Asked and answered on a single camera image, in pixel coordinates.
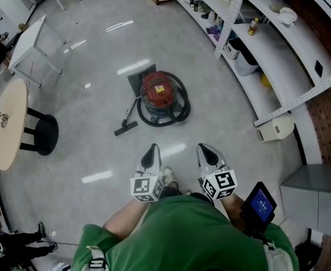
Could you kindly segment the round wooden table black base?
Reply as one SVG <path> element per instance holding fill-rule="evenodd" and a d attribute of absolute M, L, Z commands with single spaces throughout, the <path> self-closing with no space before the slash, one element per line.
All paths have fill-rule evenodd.
<path fill-rule="evenodd" d="M 0 95 L 0 112 L 8 114 L 5 128 L 0 126 L 0 170 L 12 166 L 19 150 L 47 156 L 59 138 L 57 119 L 28 106 L 29 92 L 22 78 L 12 79 Z"/>

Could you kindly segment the white pedal bin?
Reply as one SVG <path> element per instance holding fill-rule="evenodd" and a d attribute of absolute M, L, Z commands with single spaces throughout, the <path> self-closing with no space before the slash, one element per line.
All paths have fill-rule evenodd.
<path fill-rule="evenodd" d="M 287 112 L 257 127 L 257 134 L 260 141 L 268 142 L 282 140 L 289 136 L 293 130 L 294 119 Z"/>

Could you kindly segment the person's left forearm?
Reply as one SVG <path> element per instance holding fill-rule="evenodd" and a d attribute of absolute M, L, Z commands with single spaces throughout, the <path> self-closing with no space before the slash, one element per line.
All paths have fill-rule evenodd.
<path fill-rule="evenodd" d="M 111 232 L 118 239 L 124 240 L 135 230 L 150 205 L 149 202 L 139 202 L 133 199 L 107 220 L 102 228 Z"/>

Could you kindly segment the grey storage bin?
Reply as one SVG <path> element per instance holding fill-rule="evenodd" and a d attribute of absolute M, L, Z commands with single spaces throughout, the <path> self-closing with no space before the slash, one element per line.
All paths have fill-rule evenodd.
<path fill-rule="evenodd" d="M 245 45 L 240 46 L 238 56 L 235 60 L 235 69 L 237 73 L 244 77 L 255 72 L 259 64 L 253 54 L 248 50 Z"/>

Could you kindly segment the black shorts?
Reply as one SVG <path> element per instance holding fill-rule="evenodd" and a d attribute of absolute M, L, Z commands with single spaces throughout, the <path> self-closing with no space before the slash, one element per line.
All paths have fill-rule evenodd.
<path fill-rule="evenodd" d="M 169 197 L 173 197 L 173 196 L 178 196 L 178 195 L 183 195 L 183 193 L 180 192 L 180 190 L 171 187 L 171 186 L 165 186 L 162 190 L 162 193 L 159 197 L 159 199 L 165 199 L 165 198 L 169 198 Z M 210 203 L 212 206 L 214 206 L 214 202 L 209 199 L 206 195 L 201 194 L 201 193 L 197 193 L 197 192 L 190 192 L 188 195 L 197 198 L 199 200 L 205 201 Z"/>

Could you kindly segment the person's right forearm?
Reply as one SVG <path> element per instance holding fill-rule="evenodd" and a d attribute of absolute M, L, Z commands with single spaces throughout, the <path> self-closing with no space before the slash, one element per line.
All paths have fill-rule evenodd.
<path fill-rule="evenodd" d="M 241 218 L 241 206 L 244 201 L 233 193 L 230 196 L 220 199 L 222 206 L 224 207 L 227 216 L 232 225 L 239 231 L 245 230 L 245 221 Z"/>

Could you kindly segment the grey flat board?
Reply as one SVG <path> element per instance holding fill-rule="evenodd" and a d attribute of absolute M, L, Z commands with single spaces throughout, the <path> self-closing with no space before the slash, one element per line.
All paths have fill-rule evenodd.
<path fill-rule="evenodd" d="M 149 75 L 152 72 L 156 71 L 156 65 L 155 64 L 151 64 L 150 66 L 148 66 L 147 68 L 145 68 L 142 71 L 139 71 L 137 73 L 133 73 L 131 75 L 129 75 L 128 81 L 129 84 L 135 94 L 136 97 L 139 97 L 141 95 L 141 88 L 143 86 L 143 80 L 144 78 Z"/>

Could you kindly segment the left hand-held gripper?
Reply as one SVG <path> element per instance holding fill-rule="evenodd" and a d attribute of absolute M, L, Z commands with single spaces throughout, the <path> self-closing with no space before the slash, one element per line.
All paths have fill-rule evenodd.
<path fill-rule="evenodd" d="M 157 202 L 164 188 L 160 148 L 150 144 L 140 153 L 136 171 L 130 180 L 131 195 L 139 202 Z"/>

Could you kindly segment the purple cloth pile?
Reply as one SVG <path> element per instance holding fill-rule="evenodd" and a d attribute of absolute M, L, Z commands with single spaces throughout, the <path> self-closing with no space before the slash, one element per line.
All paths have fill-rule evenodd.
<path fill-rule="evenodd" d="M 220 37 L 221 31 L 222 30 L 217 25 L 212 25 L 212 26 L 206 28 L 207 34 L 213 36 L 213 38 L 216 41 L 219 41 L 219 37 Z"/>

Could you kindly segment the yellow drink bottle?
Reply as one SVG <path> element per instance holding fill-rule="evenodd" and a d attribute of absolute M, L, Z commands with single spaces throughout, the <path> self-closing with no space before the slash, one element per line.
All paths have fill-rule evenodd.
<path fill-rule="evenodd" d="M 259 19 L 254 18 L 249 24 L 248 34 L 253 36 L 255 31 L 258 29 L 258 26 L 259 26 Z"/>

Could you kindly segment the wrist-mounted screen device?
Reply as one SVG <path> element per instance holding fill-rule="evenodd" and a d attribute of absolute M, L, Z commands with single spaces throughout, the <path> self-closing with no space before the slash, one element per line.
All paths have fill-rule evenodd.
<path fill-rule="evenodd" d="M 275 217 L 277 204 L 263 182 L 257 182 L 241 206 L 240 217 L 245 222 L 245 231 L 264 233 Z"/>

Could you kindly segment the person's left shoe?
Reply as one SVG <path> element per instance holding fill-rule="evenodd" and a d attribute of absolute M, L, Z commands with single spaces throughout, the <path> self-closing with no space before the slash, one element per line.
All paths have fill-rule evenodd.
<path fill-rule="evenodd" d="M 170 167 L 166 167 L 164 169 L 164 178 L 165 178 L 165 186 L 173 187 L 175 189 L 179 189 L 178 180 Z"/>

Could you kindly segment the small white bin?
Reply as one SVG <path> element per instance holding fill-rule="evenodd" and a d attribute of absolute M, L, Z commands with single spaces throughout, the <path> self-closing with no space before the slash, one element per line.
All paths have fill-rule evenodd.
<path fill-rule="evenodd" d="M 236 59 L 241 49 L 241 40 L 239 38 L 229 39 L 224 47 L 224 52 L 230 59 Z"/>

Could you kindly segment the white metal shelving unit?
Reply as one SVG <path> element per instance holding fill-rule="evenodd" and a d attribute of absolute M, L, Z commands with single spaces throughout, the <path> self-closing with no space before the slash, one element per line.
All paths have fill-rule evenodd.
<path fill-rule="evenodd" d="M 210 8 L 202 26 L 222 24 L 215 56 L 225 58 L 256 114 L 254 126 L 291 113 L 306 163 L 331 163 L 331 0 L 200 0 Z M 291 8 L 298 16 L 293 27 L 277 21 L 270 3 Z M 254 35 L 249 24 L 259 19 Z M 257 60 L 258 69 L 240 76 L 235 60 L 224 52 L 229 39 L 239 38 Z M 323 66 L 320 78 L 315 63 Z M 265 73 L 272 89 L 261 84 Z"/>

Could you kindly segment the white cloth bundle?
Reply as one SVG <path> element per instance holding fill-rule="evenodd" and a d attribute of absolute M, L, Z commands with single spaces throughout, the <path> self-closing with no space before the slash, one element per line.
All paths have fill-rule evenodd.
<path fill-rule="evenodd" d="M 297 18 L 297 14 L 291 8 L 283 7 L 279 10 L 277 21 L 287 27 L 293 27 Z"/>

